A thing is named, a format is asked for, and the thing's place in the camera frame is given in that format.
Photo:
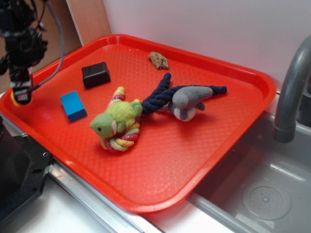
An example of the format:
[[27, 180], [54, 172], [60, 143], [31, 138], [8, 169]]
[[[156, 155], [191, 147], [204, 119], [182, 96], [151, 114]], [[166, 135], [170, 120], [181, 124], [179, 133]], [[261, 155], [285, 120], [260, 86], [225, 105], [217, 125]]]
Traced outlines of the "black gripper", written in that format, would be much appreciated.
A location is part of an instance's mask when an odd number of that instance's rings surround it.
[[0, 36], [4, 38], [6, 51], [0, 60], [0, 71], [5, 73], [9, 68], [10, 87], [15, 95], [32, 94], [31, 66], [42, 60], [48, 44], [38, 32], [45, 30], [42, 17], [33, 0], [31, 5], [23, 0], [0, 2]]

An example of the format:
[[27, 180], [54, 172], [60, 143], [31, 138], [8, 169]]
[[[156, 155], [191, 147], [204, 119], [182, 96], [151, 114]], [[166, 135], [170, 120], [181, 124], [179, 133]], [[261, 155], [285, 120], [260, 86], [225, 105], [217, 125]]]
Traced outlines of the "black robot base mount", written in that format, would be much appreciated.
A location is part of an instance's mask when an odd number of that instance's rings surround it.
[[12, 136], [0, 119], [0, 223], [43, 191], [51, 153], [26, 134]]

